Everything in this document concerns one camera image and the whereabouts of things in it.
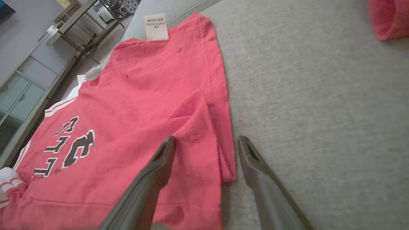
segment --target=gray upholstery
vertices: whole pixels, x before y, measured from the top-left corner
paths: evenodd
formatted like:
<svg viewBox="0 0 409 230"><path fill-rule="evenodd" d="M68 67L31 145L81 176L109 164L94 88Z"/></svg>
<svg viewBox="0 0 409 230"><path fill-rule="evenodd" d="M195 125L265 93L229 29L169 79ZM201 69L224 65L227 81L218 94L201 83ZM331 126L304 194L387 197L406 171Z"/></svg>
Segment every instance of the gray upholstery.
<svg viewBox="0 0 409 230"><path fill-rule="evenodd" d="M142 0L168 27L216 1ZM366 0L223 0L217 32L233 132L248 136L321 229L408 229L409 42L379 42ZM252 191L223 188L225 229L259 230Z"/></svg>

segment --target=wall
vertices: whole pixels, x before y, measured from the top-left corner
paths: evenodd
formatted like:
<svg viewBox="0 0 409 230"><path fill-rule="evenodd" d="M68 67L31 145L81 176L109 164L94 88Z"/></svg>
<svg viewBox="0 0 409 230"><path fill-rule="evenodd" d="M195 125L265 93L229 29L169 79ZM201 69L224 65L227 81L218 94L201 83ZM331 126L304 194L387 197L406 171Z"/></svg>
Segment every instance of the wall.
<svg viewBox="0 0 409 230"><path fill-rule="evenodd" d="M3 0L16 13L0 25L0 86L63 11L56 0Z"/></svg>

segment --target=white label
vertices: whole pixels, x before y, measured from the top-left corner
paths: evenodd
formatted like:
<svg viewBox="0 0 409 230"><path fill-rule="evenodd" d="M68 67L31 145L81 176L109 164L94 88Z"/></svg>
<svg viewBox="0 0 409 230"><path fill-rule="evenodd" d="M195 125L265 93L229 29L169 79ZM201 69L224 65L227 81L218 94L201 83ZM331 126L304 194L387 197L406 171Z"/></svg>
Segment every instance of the white label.
<svg viewBox="0 0 409 230"><path fill-rule="evenodd" d="M169 40L165 14L145 16L144 22L148 41Z"/></svg>

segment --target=black lettering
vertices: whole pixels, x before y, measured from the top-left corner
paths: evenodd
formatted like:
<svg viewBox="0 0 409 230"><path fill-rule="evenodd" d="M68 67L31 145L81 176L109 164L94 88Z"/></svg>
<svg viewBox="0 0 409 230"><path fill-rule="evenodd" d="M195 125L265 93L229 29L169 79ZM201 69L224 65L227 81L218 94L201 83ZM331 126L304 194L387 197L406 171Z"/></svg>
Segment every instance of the black lettering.
<svg viewBox="0 0 409 230"><path fill-rule="evenodd" d="M58 145L56 146L50 146L47 147L44 152L53 152L53 153L58 153L58 151L60 150L60 148L65 144L65 142L68 140L70 136L63 136L58 138L57 141L59 141Z"/></svg>
<svg viewBox="0 0 409 230"><path fill-rule="evenodd" d="M94 150L96 150L94 138L94 130L89 130L86 135L77 138L74 143L72 143L71 149L64 159L62 168L67 168L75 164L78 159L78 156L76 156L78 149L82 149L81 155L79 156L80 158L84 158L88 155L91 145L94 146Z"/></svg>
<svg viewBox="0 0 409 230"><path fill-rule="evenodd" d="M48 177L50 174L55 162L57 161L58 158L48 158L46 164L48 164L48 167L46 169L34 169L33 175L34 174L40 174L43 177Z"/></svg>
<svg viewBox="0 0 409 230"><path fill-rule="evenodd" d="M70 122L63 124L61 127L61 129L55 133L55 135L60 134L65 128L67 128L69 125L71 125L69 127L69 129L67 129L64 133L71 133L74 130L75 127L75 123L79 120L79 117L73 117L71 118Z"/></svg>

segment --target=red fabric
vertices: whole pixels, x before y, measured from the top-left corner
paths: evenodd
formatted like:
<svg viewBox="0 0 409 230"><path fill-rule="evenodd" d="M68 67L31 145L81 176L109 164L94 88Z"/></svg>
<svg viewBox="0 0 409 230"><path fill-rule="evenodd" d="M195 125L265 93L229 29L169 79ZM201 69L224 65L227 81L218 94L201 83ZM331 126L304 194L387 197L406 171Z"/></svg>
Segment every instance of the red fabric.
<svg viewBox="0 0 409 230"><path fill-rule="evenodd" d="M369 13L378 39L409 36L409 0L369 0Z"/></svg>
<svg viewBox="0 0 409 230"><path fill-rule="evenodd" d="M236 180L236 166L216 33L195 13L169 36L119 44L78 97L46 111L15 167L29 186L9 195L4 229L98 228L169 135L176 154L154 222L221 229L220 185Z"/></svg>

